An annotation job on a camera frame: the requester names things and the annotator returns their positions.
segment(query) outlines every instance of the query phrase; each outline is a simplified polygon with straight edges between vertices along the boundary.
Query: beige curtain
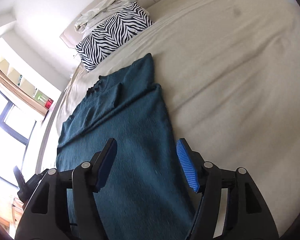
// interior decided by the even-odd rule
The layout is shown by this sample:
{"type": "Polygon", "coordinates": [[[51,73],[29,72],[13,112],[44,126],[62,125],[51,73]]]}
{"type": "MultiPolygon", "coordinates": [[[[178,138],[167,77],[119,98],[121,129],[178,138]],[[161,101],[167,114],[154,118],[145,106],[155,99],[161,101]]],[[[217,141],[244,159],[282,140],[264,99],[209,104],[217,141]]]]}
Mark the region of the beige curtain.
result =
{"type": "Polygon", "coordinates": [[[4,93],[18,108],[31,114],[35,120],[42,121],[44,119],[48,109],[24,93],[1,70],[0,90],[3,90],[2,93],[4,93]]]}

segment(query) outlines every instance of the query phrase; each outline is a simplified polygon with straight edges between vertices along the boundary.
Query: mattress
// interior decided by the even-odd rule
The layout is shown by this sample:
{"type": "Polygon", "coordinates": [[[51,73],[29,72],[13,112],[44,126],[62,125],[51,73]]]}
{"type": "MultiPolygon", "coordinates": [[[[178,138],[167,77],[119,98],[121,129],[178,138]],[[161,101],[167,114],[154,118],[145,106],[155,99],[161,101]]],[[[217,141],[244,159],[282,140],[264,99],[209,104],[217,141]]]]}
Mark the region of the mattress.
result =
{"type": "Polygon", "coordinates": [[[77,69],[58,132],[100,75],[151,53],[175,139],[222,169],[245,167],[282,235],[300,212],[300,8],[284,0],[161,0],[147,10],[154,25],[93,71],[77,69]]]}

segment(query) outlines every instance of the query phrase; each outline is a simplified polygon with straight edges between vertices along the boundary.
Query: zebra print pillow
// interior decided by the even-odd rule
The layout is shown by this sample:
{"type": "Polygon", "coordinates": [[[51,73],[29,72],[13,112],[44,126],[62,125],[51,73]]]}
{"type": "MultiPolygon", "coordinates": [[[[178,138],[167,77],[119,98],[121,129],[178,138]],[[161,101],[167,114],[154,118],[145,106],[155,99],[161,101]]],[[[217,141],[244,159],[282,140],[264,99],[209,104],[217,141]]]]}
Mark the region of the zebra print pillow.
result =
{"type": "Polygon", "coordinates": [[[95,69],[112,52],[152,24],[136,2],[107,18],[76,46],[86,70],[95,69]]]}

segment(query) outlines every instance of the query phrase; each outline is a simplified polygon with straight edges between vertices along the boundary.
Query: bed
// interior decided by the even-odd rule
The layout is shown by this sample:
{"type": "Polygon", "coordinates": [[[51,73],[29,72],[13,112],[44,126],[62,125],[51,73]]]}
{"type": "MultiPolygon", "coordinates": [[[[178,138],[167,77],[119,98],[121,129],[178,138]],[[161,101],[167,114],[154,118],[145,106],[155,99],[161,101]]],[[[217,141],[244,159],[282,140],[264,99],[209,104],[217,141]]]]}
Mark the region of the bed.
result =
{"type": "MultiPolygon", "coordinates": [[[[283,235],[300,212],[300,7],[283,0],[139,2],[155,24],[91,72],[77,68],[58,133],[100,75],[151,53],[175,139],[185,137],[221,168],[247,168],[283,235]]],[[[79,17],[61,35],[69,47],[82,39],[72,30],[79,17]]]]}

